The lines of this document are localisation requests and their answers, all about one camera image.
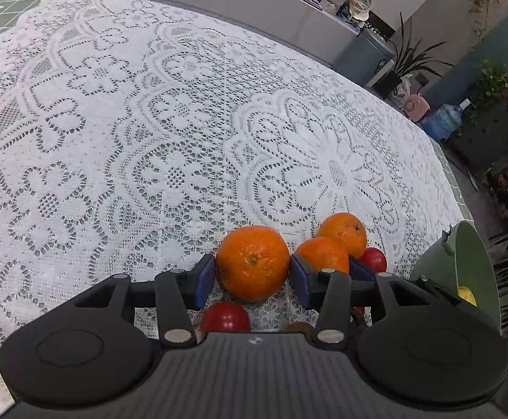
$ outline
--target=gray trash bin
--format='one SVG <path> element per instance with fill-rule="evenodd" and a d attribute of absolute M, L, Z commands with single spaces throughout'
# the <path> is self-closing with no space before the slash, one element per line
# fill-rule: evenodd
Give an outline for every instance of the gray trash bin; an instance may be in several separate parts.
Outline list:
<path fill-rule="evenodd" d="M 380 62 L 385 60 L 384 65 L 394 56 L 393 47 L 385 40 L 369 29 L 362 29 L 332 68 L 357 85 L 365 86 L 375 76 Z"/>

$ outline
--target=yellow fruit in bucket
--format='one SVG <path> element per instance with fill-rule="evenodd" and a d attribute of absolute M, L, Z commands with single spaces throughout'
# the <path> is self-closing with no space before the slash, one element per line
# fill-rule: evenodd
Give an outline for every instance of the yellow fruit in bucket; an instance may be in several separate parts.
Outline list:
<path fill-rule="evenodd" d="M 475 301 L 475 296 L 471 290 L 464 285 L 460 285 L 458 287 L 458 296 L 462 298 L 464 301 L 467 301 L 470 304 L 473 304 L 475 307 L 477 306 L 477 301 Z"/>

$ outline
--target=green bucket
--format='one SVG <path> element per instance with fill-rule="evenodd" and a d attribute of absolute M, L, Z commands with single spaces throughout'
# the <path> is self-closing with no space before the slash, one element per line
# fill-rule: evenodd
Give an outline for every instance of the green bucket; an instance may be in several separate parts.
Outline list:
<path fill-rule="evenodd" d="M 461 221 L 422 254 L 410 279 L 424 275 L 458 296 L 458 286 L 469 288 L 477 307 L 492 320 L 500 332 L 500 302 L 492 263 L 475 227 Z"/>

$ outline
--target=red fruit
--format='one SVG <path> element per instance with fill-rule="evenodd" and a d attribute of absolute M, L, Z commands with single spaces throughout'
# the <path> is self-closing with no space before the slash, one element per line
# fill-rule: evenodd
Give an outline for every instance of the red fruit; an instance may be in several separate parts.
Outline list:
<path fill-rule="evenodd" d="M 388 267 L 386 256 L 376 247 L 368 247 L 360 260 L 376 273 L 385 273 Z"/>
<path fill-rule="evenodd" d="M 219 302 L 204 311 L 200 321 L 200 331 L 205 334 L 215 332 L 249 332 L 250 318 L 248 313 L 238 304 Z"/>

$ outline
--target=table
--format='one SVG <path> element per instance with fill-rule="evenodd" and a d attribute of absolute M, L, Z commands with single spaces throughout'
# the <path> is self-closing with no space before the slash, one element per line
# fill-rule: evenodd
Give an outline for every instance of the table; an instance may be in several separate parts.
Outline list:
<path fill-rule="evenodd" d="M 0 33 L 0 344 L 113 273 L 188 269 L 247 224 L 293 251 L 352 212 L 408 276 L 471 218 L 441 153 L 245 29 L 145 0 L 40 0 Z M 315 319 L 287 284 L 247 310 L 256 330 Z M 139 310 L 136 324 L 154 336 L 154 320 Z M 0 410 L 10 401 L 0 379 Z"/>

